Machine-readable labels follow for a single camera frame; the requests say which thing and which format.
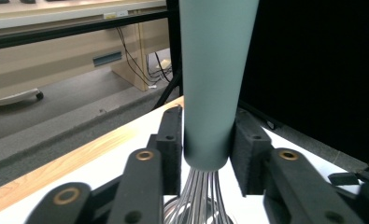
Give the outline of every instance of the white shelf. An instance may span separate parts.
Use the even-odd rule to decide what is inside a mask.
[[[36,0],[36,4],[10,0],[8,4],[0,4],[0,29],[164,6],[164,0]]]

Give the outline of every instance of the cable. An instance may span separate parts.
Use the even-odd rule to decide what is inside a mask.
[[[129,50],[126,48],[126,42],[125,42],[125,37],[123,36],[123,32],[121,30],[120,27],[116,27],[117,31],[118,31],[118,34],[120,35],[120,38],[121,38],[121,42],[123,44],[123,47],[125,49],[125,55],[126,55],[126,62],[128,63],[129,67],[131,68],[131,70],[138,76],[140,77],[140,79],[146,84],[146,85],[149,85],[148,82],[151,82],[150,85],[155,85],[158,81],[160,81],[161,79],[158,78],[157,80],[149,80],[147,78],[147,76],[144,74],[143,70],[141,70],[140,66],[137,64],[137,62],[135,61],[135,59],[132,57],[131,53],[129,52]],[[132,61],[135,63],[135,65],[137,66],[137,68],[140,70],[140,72],[143,74],[143,76],[141,77],[135,70],[134,68],[131,66],[131,64],[129,63],[129,58],[128,58],[128,55],[129,57],[132,59]]]
[[[146,64],[147,64],[147,72],[149,73],[150,77],[161,77],[162,69],[160,69],[158,71],[150,72],[150,70],[149,70],[149,56],[148,55],[146,55]],[[163,71],[164,71],[165,74],[170,74],[172,72],[172,65],[165,68]]]
[[[162,74],[163,74],[164,78],[165,78],[168,82],[170,82],[170,80],[167,78],[166,74],[164,73],[164,70],[163,70],[163,68],[162,68],[162,66],[161,66],[161,61],[159,60],[159,56],[158,56],[157,52],[155,52],[155,57],[157,58],[158,65],[159,65],[159,66],[160,66],[160,68],[161,68],[161,71],[162,71]]]
[[[172,93],[173,89],[179,85],[182,79],[182,69],[177,69],[175,75],[172,78],[172,81],[167,85],[166,89],[164,89],[161,97],[159,98],[158,102],[155,104],[155,106],[152,108],[152,110],[164,105],[167,98],[169,97],[170,93]]]

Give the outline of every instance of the black curtain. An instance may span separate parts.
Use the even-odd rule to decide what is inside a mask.
[[[261,0],[240,100],[369,162],[369,0]]]

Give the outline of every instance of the white table surface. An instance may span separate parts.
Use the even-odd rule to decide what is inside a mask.
[[[158,132],[158,126],[151,128],[153,132]],[[344,172],[343,169],[333,165],[326,160],[304,150],[301,147],[281,138],[280,136],[266,130],[272,138],[274,147],[286,147],[302,152],[320,172],[325,180],[332,173]],[[121,175],[129,154],[139,148],[145,147],[149,140],[148,134],[140,134],[131,139],[126,144],[116,147],[107,154],[82,166],[76,171],[65,175],[45,188],[36,191],[29,197],[11,205],[0,212],[0,223],[24,223],[37,203],[52,189],[68,182],[83,182],[96,189],[104,185],[109,180]],[[184,186],[189,167],[183,162],[182,183]],[[236,220],[236,223],[269,223],[263,209],[263,196],[248,196],[242,198],[234,172],[229,162],[220,169],[220,187],[229,215]],[[357,192],[358,186],[347,187],[349,191]]]

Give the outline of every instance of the table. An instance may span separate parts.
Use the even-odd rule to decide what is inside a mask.
[[[10,0],[0,5],[0,29],[52,21],[64,21],[124,10],[164,7],[164,0],[70,0],[47,2],[36,0],[36,4],[24,4]]]
[[[0,5],[0,35],[103,21],[107,13],[153,12],[165,5],[164,0],[38,0],[32,5],[12,0]],[[145,75],[133,63],[132,67],[141,76],[147,76],[146,55],[169,48],[167,19],[130,24],[121,29],[128,51]],[[94,63],[94,58],[117,52],[122,55],[120,60],[101,66],[111,66],[114,72],[146,91],[149,85],[127,64],[124,46],[114,27],[0,49],[0,99],[91,72],[101,67]]]
[[[158,132],[164,110],[176,105],[184,106],[183,97],[1,187],[0,223],[12,223],[12,220],[23,223],[46,193],[64,183],[83,182],[96,189],[121,175],[129,154],[147,145],[149,135]],[[287,147],[302,152],[325,180],[328,180],[327,175],[331,173],[344,172],[305,149],[265,131],[272,138],[274,147]],[[182,185],[188,172],[189,167],[184,164]],[[220,186],[228,213],[237,223],[248,223],[249,220],[268,223],[263,210],[263,196],[242,198],[229,162],[220,170]],[[347,189],[357,192],[358,187]]]

